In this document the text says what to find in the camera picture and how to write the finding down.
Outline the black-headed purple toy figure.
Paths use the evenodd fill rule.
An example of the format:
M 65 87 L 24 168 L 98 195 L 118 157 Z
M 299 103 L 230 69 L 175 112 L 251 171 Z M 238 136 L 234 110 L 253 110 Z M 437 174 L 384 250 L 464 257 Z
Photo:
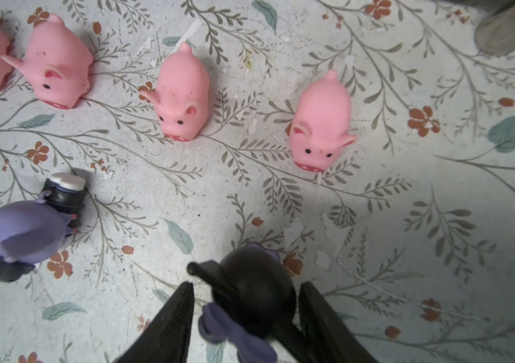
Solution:
M 293 323 L 295 287 L 277 252 L 251 243 L 220 262 L 190 263 L 187 271 L 212 288 L 213 300 L 199 318 L 204 340 L 232 343 L 240 362 L 276 362 L 274 340 L 299 362 L 315 360 Z

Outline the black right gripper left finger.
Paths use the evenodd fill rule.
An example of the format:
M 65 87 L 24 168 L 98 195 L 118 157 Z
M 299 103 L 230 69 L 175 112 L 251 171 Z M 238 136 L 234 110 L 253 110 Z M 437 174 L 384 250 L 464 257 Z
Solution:
M 120 357 L 118 363 L 186 363 L 195 296 L 193 284 L 182 283 L 149 327 Z

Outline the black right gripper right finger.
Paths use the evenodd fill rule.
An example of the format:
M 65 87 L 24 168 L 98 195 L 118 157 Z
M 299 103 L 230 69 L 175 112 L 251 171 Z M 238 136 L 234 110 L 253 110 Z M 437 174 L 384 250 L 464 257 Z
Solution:
M 301 285 L 298 313 L 301 331 L 313 361 L 377 363 L 311 282 Z

